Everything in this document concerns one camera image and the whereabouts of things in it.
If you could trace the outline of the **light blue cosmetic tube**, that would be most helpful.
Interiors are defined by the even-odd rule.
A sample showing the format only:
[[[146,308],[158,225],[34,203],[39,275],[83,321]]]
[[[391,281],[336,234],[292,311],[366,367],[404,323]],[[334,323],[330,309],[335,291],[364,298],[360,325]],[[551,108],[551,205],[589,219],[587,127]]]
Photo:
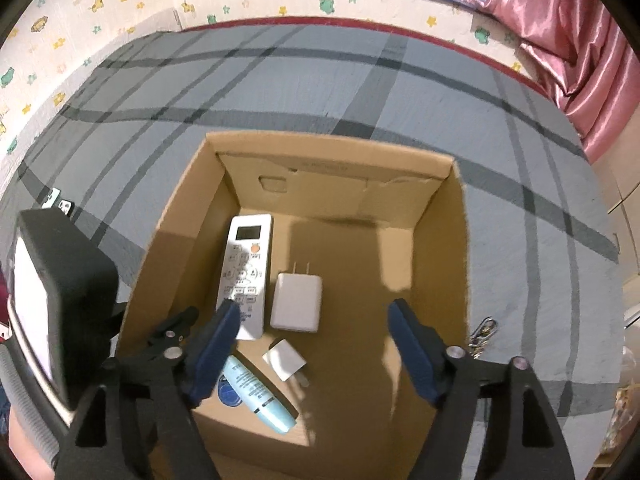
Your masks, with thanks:
[[[228,357],[222,374],[242,403],[270,429],[287,434],[295,427],[292,413],[237,356]]]

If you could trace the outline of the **small white plug adapter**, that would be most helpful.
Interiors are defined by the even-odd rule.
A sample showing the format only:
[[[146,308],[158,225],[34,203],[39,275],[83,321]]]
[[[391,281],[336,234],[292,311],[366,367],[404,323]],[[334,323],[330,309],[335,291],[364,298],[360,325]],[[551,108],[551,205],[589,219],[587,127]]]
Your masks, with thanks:
[[[281,382],[294,380],[302,388],[309,387],[304,368],[307,361],[286,339],[281,339],[267,350],[262,359],[271,367]]]

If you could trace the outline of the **brown cardboard box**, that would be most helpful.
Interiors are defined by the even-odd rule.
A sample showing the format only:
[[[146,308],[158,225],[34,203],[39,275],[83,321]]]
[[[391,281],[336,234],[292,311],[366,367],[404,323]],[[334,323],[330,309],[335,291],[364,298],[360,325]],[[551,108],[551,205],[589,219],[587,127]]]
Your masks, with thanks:
[[[387,328],[405,299],[450,344],[466,334],[468,229],[454,160],[416,148],[273,131],[212,132],[160,216],[125,315],[120,353],[165,318],[214,313],[231,219],[273,220],[269,274],[317,275],[318,330],[267,327],[239,352],[274,378],[265,352],[286,339],[306,388],[279,385],[296,426],[276,434],[246,408],[204,401],[194,419],[225,479],[403,479],[434,418]]]

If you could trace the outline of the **dark phone with wallet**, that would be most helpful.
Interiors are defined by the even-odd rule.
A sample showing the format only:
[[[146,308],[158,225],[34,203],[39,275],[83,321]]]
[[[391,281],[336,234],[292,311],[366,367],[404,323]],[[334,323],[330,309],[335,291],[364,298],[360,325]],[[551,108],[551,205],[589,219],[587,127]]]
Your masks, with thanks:
[[[65,214],[66,217],[69,217],[72,214],[74,207],[74,203],[70,200],[59,200],[56,203],[56,208],[62,211],[62,213]]]

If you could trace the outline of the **grey plaid bed cover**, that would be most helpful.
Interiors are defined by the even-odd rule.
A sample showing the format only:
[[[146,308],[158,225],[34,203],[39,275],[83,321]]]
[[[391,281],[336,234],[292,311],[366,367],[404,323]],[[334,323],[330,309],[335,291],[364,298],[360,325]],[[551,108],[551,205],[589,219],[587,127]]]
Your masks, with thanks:
[[[127,298],[180,174],[216,129],[332,133],[454,157],[470,321],[498,321],[489,359],[532,360],[577,477],[588,474],[620,374],[622,284],[598,179],[555,106],[400,32],[285,22],[156,32],[89,58],[37,137],[14,146],[2,250],[16,214],[59,188]]]

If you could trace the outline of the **white air conditioner remote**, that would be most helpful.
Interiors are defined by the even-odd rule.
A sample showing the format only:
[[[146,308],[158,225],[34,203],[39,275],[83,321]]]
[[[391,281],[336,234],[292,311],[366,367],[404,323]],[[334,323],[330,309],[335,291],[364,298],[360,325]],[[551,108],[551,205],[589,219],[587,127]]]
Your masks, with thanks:
[[[239,306],[239,340],[264,334],[271,228],[270,214],[235,216],[229,226],[216,307],[227,299]]]

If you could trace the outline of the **large white power adapter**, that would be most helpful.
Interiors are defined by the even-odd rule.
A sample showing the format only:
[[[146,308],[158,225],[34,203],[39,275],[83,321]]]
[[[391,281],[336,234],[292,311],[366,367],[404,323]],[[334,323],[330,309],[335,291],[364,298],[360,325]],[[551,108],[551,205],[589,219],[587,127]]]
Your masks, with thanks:
[[[317,333],[322,305],[319,275],[281,272],[274,286],[270,326],[277,330]]]

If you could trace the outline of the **pink satin curtain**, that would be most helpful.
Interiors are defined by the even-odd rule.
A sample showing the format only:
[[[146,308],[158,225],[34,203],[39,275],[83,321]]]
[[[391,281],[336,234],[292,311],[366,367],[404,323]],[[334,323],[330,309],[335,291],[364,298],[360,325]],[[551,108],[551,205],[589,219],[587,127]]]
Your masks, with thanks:
[[[483,9],[520,37],[596,162],[639,106],[639,60],[611,13],[600,0],[485,0]]]

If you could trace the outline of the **metal keychain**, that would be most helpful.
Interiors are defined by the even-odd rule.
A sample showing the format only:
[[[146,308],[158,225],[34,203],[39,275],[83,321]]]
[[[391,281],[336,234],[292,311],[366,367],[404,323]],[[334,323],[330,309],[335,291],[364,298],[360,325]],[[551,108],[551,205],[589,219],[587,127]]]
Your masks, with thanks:
[[[480,322],[480,325],[469,336],[468,341],[469,352],[473,359],[478,359],[482,355],[497,330],[498,322],[491,316]]]

